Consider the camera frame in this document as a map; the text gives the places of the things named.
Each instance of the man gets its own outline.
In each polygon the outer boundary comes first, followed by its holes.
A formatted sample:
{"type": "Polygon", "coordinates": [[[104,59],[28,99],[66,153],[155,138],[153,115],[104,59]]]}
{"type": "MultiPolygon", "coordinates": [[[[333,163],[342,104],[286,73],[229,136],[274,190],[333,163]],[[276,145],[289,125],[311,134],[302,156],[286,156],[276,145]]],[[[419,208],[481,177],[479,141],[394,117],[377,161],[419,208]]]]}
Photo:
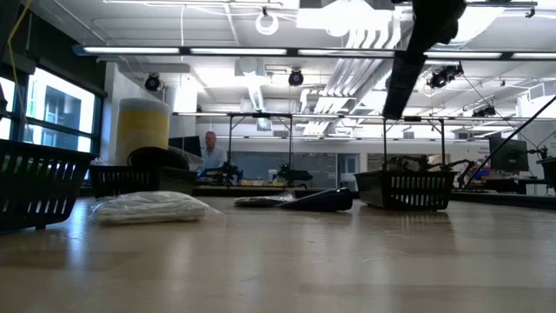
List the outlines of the man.
{"type": "Polygon", "coordinates": [[[207,131],[205,135],[205,148],[201,151],[202,165],[199,168],[199,174],[206,169],[215,169],[222,167],[226,162],[226,150],[216,146],[216,134],[213,131],[207,131]]]}

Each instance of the white plastic bag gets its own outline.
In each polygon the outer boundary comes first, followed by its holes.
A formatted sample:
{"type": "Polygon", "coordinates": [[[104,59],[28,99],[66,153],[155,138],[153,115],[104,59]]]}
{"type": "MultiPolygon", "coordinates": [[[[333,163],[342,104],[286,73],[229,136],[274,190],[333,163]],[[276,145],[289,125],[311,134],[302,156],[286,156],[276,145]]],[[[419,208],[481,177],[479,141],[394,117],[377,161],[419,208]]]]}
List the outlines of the white plastic bag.
{"type": "Polygon", "coordinates": [[[222,214],[192,196],[174,191],[135,192],[106,197],[91,204],[89,220],[100,224],[196,221],[222,214]]]}

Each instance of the plastic bag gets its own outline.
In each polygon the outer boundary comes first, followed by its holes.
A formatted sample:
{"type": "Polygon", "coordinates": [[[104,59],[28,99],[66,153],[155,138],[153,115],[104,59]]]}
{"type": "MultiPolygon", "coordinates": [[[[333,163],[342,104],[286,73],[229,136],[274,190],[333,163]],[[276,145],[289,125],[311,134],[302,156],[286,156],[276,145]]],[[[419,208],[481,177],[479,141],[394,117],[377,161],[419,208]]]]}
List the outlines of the plastic bag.
{"type": "Polygon", "coordinates": [[[89,220],[100,224],[187,222],[222,214],[192,196],[173,191],[105,197],[92,203],[91,209],[89,220]]]}
{"type": "Polygon", "coordinates": [[[295,200],[295,193],[293,191],[282,192],[275,196],[247,196],[234,200],[236,207],[256,207],[267,208],[273,207],[283,203],[290,203],[295,200]]]}

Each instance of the black cable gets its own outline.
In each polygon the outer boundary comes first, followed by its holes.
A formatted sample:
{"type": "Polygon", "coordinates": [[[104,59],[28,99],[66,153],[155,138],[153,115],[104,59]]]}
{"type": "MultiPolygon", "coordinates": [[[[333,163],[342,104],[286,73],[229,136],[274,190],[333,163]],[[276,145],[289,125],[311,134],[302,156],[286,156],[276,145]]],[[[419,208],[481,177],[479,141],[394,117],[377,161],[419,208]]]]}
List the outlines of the black cable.
{"type": "MultiPolygon", "coordinates": [[[[475,92],[477,93],[477,95],[479,95],[479,97],[483,100],[483,102],[484,102],[486,105],[490,105],[490,103],[483,97],[483,95],[480,94],[480,92],[475,88],[475,86],[473,86],[473,84],[469,81],[469,79],[467,79],[467,77],[465,76],[465,74],[463,74],[462,76],[463,76],[463,78],[465,78],[465,79],[467,80],[467,82],[469,83],[469,85],[471,86],[471,88],[473,88],[473,90],[475,90],[475,92]]],[[[494,109],[494,112],[496,112],[496,114],[497,114],[499,117],[501,117],[501,118],[504,119],[504,117],[503,117],[496,109],[494,109]]],[[[513,128],[514,130],[516,130],[516,127],[515,127],[514,125],[512,125],[511,123],[509,123],[506,119],[504,119],[504,122],[506,122],[506,123],[507,123],[511,128],[513,128]]],[[[539,146],[537,146],[534,142],[532,142],[531,140],[529,140],[529,138],[525,137],[523,134],[520,134],[520,135],[523,137],[523,139],[527,140],[530,144],[532,144],[533,147],[535,147],[537,150],[539,149],[539,146]]]]}
{"type": "Polygon", "coordinates": [[[537,111],[537,113],[535,113],[531,118],[529,118],[527,120],[527,122],[523,123],[523,125],[521,125],[518,129],[516,129],[512,133],[512,135],[510,135],[508,138],[506,138],[503,143],[501,143],[498,147],[496,147],[496,149],[494,149],[494,151],[491,151],[490,155],[485,159],[485,161],[483,161],[483,163],[479,166],[479,168],[477,168],[477,170],[475,170],[475,172],[471,175],[471,179],[466,183],[466,186],[463,189],[467,189],[467,187],[469,187],[469,184],[471,184],[471,182],[473,181],[473,177],[475,177],[477,175],[477,173],[479,173],[480,170],[482,170],[482,168],[485,166],[485,164],[487,164],[488,161],[490,161],[490,159],[493,158],[493,155],[496,154],[496,152],[498,152],[498,150],[500,150],[500,148],[502,148],[507,142],[509,142],[521,130],[523,130],[525,127],[527,127],[527,125],[529,125],[535,118],[537,118],[540,115],[540,113],[542,113],[544,110],[546,110],[546,108],[548,108],[554,101],[556,101],[556,96],[554,96],[548,103],[546,103],[542,108],[540,108],[537,111]]]}

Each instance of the wire basket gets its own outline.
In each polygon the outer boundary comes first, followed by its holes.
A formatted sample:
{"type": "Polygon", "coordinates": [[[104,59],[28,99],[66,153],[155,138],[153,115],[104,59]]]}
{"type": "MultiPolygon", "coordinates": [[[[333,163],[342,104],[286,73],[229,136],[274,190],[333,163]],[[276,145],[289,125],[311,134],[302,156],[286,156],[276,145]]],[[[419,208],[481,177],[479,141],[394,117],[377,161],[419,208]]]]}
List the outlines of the wire basket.
{"type": "Polygon", "coordinates": [[[169,167],[91,166],[95,197],[118,196],[138,191],[177,191],[191,195],[196,172],[169,167]]]}
{"type": "Polygon", "coordinates": [[[0,230],[44,229],[70,217],[95,155],[0,140],[0,230]]]}
{"type": "Polygon", "coordinates": [[[379,170],[355,174],[361,200],[386,210],[445,210],[455,172],[379,170]]]}

